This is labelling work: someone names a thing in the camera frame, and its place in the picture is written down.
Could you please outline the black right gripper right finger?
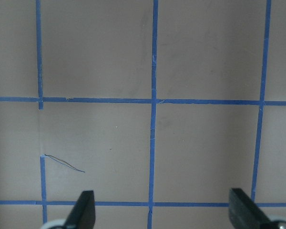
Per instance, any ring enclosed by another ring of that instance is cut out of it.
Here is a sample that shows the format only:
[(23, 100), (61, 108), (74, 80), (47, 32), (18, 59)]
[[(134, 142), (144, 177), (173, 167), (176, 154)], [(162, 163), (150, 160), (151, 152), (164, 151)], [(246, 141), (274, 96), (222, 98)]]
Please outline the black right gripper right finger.
[(229, 190), (228, 216), (234, 229), (276, 229), (276, 224), (241, 188)]

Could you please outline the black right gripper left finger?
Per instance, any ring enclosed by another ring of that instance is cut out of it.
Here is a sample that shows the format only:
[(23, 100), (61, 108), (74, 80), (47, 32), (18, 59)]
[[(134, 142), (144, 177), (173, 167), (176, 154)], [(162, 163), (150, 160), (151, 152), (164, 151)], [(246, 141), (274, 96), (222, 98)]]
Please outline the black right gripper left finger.
[(63, 225), (64, 229), (93, 229), (96, 222), (94, 191), (83, 191)]

